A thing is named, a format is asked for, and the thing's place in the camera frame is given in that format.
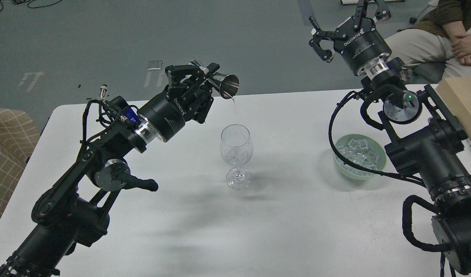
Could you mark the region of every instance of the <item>wine glass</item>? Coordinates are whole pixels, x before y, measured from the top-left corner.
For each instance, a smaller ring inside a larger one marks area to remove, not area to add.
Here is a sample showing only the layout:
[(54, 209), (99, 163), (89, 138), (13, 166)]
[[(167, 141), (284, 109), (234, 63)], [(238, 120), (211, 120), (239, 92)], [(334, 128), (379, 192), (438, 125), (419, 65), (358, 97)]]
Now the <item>wine glass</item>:
[(235, 167), (227, 173), (227, 184), (233, 189), (249, 187), (253, 174), (243, 168), (253, 156), (251, 134), (244, 125), (232, 124), (221, 132), (220, 153), (223, 160)]

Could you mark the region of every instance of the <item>glass base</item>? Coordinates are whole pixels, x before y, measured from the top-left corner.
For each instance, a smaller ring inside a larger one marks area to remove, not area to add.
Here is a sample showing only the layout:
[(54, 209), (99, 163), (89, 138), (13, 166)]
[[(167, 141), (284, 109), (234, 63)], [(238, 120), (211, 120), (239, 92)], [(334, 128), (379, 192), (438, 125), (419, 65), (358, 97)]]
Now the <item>glass base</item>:
[(236, 190), (249, 187), (252, 180), (253, 174), (246, 168), (236, 167), (227, 173), (227, 184)]

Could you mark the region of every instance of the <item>green bowl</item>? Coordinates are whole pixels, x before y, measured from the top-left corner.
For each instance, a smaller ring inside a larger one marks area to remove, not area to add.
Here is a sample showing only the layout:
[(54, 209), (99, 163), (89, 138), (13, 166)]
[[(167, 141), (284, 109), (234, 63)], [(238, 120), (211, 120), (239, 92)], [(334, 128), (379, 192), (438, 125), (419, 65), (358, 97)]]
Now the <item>green bowl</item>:
[[(383, 147), (380, 144), (378, 144), (375, 140), (372, 140), (370, 137), (367, 137), (365, 135), (360, 135), (360, 134), (357, 134), (357, 133), (351, 133), (349, 135), (344, 135), (339, 140), (337, 140), (336, 143), (335, 143), (335, 146), (338, 148), (341, 145), (347, 145), (348, 142), (352, 138), (356, 139), (356, 140), (363, 140), (363, 139), (367, 140), (369, 150), (374, 152), (375, 154), (377, 154), (379, 156), (379, 160), (378, 160), (378, 163), (377, 163), (377, 170), (382, 171), (384, 169), (385, 165), (386, 165), (386, 153), (384, 152)], [(352, 172), (351, 170), (355, 170), (355, 168), (347, 169), (345, 167), (345, 165), (343, 164), (343, 161), (340, 160), (338, 158), (338, 156), (336, 156), (334, 153), (333, 153), (333, 156), (334, 156), (334, 161), (336, 162), (336, 165), (338, 166), (339, 172), (341, 172), (343, 175), (345, 175), (346, 177), (348, 177), (350, 179), (367, 180), (367, 179), (370, 179), (370, 178), (377, 175), (377, 174), (369, 174), (369, 175), (363, 176), (363, 175), (359, 175), (355, 172)]]

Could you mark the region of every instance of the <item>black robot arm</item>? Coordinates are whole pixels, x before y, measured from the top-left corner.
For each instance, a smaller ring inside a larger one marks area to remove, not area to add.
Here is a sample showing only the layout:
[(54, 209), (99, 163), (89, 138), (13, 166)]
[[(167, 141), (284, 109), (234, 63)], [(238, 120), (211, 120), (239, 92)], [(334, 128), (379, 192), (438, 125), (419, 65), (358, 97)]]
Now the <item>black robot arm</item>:
[[(383, 0), (377, 0), (376, 19), (366, 17), (368, 1), (361, 0), (356, 14), (336, 28), (324, 32), (313, 18), (314, 29), (309, 42), (321, 59), (330, 61), (330, 50), (323, 50), (322, 39), (334, 42), (334, 50), (341, 54), (354, 75), (362, 79), (363, 90), (349, 93), (337, 106), (329, 127), (329, 140), (336, 156), (354, 168), (420, 184), (428, 190), (434, 204), (418, 196), (408, 197), (403, 204), (403, 233), (415, 247), (424, 251), (442, 252), (441, 260), (448, 259), (451, 272), (471, 273), (471, 175), (456, 153), (462, 151), (466, 132), (440, 97), (427, 85), (416, 93), (408, 91), (399, 77), (402, 62), (398, 58), (386, 62), (391, 50), (374, 23), (389, 17)], [(331, 130), (337, 112), (349, 100), (364, 100), (360, 114), (364, 121), (378, 130), (385, 130), (391, 143), (384, 148), (398, 174), (377, 172), (348, 161), (334, 147)], [(381, 122), (371, 119), (368, 107), (382, 102)], [(425, 106), (432, 118), (428, 125), (405, 137), (399, 137), (392, 123), (409, 124), (415, 121)], [(418, 241), (412, 232), (411, 207), (418, 204), (434, 213), (432, 227), (439, 244)]]
[[(122, 98), (91, 100), (83, 115), (84, 134), (76, 162), (35, 203), (37, 223), (20, 247), (0, 267), (0, 277), (49, 277), (59, 275), (56, 265), (76, 244), (90, 247), (107, 234), (109, 211), (122, 189), (157, 191), (152, 180), (130, 174), (124, 156), (132, 149), (146, 150), (155, 137), (167, 142), (191, 119), (203, 123), (212, 105), (212, 89), (233, 97), (239, 83), (234, 75), (216, 73), (220, 66), (176, 65), (165, 69), (169, 84), (144, 106), (132, 110)], [(100, 105), (99, 120), (105, 129), (86, 139), (90, 105)], [(91, 200), (82, 199), (78, 183), (87, 176), (99, 188)], [(107, 196), (102, 207), (99, 202)]]

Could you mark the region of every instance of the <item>person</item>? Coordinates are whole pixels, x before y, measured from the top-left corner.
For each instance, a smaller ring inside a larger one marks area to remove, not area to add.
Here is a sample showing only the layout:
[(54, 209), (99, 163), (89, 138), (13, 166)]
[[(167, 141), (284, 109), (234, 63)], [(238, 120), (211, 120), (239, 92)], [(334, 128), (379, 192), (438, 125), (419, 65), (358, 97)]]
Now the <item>person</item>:
[(444, 62), (445, 77), (471, 77), (471, 0), (439, 0), (416, 25), (385, 39), (405, 68)]

